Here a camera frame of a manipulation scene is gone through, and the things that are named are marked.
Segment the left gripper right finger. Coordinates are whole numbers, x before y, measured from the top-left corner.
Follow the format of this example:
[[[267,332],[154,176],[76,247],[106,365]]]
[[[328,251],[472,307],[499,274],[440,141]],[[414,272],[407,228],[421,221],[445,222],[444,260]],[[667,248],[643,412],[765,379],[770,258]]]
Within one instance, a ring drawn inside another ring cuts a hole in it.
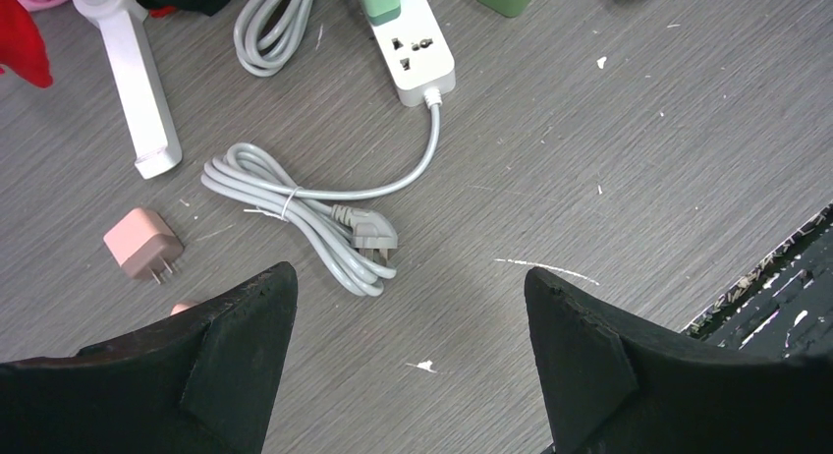
[[[828,453],[832,358],[669,330],[536,267],[528,330],[553,453]]]

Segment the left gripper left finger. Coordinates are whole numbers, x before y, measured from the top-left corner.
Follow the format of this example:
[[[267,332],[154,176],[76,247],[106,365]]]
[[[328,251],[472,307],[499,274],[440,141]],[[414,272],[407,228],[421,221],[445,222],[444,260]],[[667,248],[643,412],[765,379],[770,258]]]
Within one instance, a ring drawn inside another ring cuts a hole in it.
[[[1,367],[5,453],[258,453],[295,322],[280,262],[66,358]]]

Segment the pink plug adapter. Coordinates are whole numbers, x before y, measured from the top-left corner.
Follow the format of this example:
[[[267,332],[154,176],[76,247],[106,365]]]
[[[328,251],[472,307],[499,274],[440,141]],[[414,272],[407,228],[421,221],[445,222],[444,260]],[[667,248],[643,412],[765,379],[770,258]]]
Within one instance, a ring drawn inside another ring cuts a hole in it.
[[[175,305],[175,306],[171,309],[171,311],[170,311],[169,315],[170,315],[170,316],[174,316],[174,315],[176,315],[176,314],[178,314],[178,313],[181,313],[181,312],[187,311],[187,310],[189,310],[189,309],[191,309],[191,308],[194,308],[194,307],[196,307],[196,306],[198,306],[198,305],[199,305],[199,302],[195,302],[195,301],[184,301],[184,302],[177,303],[177,304],[176,304],[176,305]]]
[[[162,274],[173,273],[173,262],[184,245],[153,210],[137,207],[103,236],[103,243],[120,268],[132,279],[162,284]]]

